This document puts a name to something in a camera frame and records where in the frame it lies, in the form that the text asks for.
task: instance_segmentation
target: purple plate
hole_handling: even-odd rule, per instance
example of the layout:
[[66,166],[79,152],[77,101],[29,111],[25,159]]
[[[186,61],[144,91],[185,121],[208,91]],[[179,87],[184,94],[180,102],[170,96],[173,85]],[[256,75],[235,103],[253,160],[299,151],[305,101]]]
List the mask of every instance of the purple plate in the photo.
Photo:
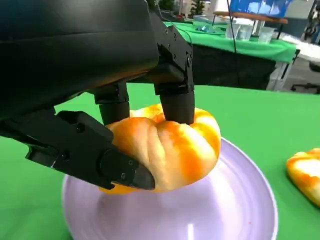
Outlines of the purple plate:
[[275,240],[278,231],[268,181],[225,139],[217,166],[192,185],[107,195],[66,176],[62,201],[74,240]]

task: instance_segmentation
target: orange-glazed bun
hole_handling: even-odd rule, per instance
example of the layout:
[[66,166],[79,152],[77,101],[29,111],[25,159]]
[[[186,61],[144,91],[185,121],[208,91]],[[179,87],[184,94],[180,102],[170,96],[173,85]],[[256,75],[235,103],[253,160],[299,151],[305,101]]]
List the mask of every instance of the orange-glazed bun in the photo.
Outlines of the orange-glazed bun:
[[287,161],[286,167],[293,183],[320,207],[320,148],[296,153]]
[[[155,192],[171,191],[205,177],[216,165],[221,134],[215,118],[195,109],[191,125],[166,121],[161,104],[131,111],[130,118],[107,126],[113,144],[135,157],[152,173]],[[137,189],[116,185],[108,194]]]

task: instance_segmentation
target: robotic hand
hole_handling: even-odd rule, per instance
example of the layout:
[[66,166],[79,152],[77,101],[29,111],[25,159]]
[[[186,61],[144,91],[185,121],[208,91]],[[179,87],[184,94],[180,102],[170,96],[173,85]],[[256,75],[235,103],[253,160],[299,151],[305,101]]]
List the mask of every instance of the robotic hand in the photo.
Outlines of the robotic hand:
[[[192,48],[144,0],[2,0],[0,135],[26,158],[94,185],[153,189],[151,173],[104,127],[129,117],[126,82],[144,76],[165,118],[191,124]],[[54,106],[94,94],[104,125]]]

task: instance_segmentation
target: blue container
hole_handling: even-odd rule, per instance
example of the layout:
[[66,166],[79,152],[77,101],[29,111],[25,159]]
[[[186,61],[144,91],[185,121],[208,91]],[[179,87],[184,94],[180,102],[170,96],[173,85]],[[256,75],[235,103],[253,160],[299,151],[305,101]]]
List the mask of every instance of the blue container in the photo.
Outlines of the blue container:
[[272,18],[284,18],[293,0],[231,0],[233,13],[260,14]]

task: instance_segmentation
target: green table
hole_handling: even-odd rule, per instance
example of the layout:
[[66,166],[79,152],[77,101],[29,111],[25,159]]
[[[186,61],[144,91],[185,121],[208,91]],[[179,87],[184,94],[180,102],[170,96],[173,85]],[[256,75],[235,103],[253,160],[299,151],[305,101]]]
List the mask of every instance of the green table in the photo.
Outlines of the green table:
[[[196,26],[188,23],[175,22],[174,26],[189,43],[228,52],[235,51],[233,40],[226,38],[225,34],[221,34],[220,28],[225,28],[226,25],[215,24],[217,33],[198,31]],[[251,37],[250,41],[236,40],[236,50],[238,54],[290,64],[295,56],[296,46],[276,39],[273,39],[270,44],[266,44],[258,42],[257,37]]]
[[[131,108],[159,102],[152,85],[129,84]],[[196,106],[213,113],[223,137],[261,168],[279,211],[279,240],[315,240],[320,209],[289,182],[285,162],[320,147],[320,98],[314,95],[197,86]],[[101,120],[84,94],[57,110],[85,111]],[[27,147],[0,138],[0,240],[71,240],[61,207],[63,174],[24,159]]]

